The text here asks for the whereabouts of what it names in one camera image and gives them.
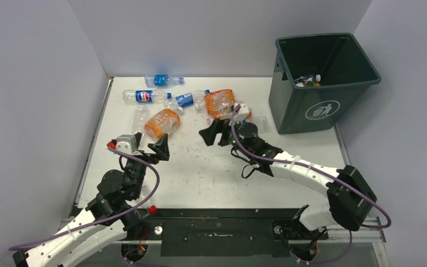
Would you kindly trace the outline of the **crushed clear water bottle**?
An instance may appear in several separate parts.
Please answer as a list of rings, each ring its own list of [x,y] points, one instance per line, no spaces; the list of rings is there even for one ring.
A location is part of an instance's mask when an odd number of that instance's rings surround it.
[[[321,84],[321,75],[311,74],[311,75],[301,76],[294,80],[294,83],[297,87],[308,87],[306,84],[307,82],[320,82]]]

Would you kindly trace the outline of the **orange juice bottle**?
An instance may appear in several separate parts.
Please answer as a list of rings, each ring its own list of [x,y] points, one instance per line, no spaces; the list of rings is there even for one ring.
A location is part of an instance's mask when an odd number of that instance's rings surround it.
[[[321,86],[320,82],[307,82],[308,87],[319,87]]]

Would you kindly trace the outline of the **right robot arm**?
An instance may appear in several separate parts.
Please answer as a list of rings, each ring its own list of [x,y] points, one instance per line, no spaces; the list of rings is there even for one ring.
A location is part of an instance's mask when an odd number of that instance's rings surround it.
[[[263,140],[254,123],[231,126],[230,120],[216,119],[198,133],[207,146],[212,146],[216,136],[220,135],[218,145],[230,145],[235,157],[243,154],[243,161],[253,170],[289,179],[327,198],[324,204],[303,206],[293,217],[292,230],[299,238],[306,238],[314,230],[330,225],[358,231],[376,202],[375,194],[355,167],[346,165],[337,169],[293,156]]]

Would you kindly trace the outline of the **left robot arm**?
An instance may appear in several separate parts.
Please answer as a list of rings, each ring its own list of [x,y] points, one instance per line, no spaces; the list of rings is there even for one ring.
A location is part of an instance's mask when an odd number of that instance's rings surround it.
[[[107,149],[118,155],[120,170],[107,171],[97,194],[65,227],[53,236],[10,248],[15,266],[75,266],[114,241],[143,234],[145,216],[155,214],[151,198],[159,187],[155,164],[170,159],[168,134],[139,148],[141,133],[120,135]],[[138,208],[146,205],[145,216]]]

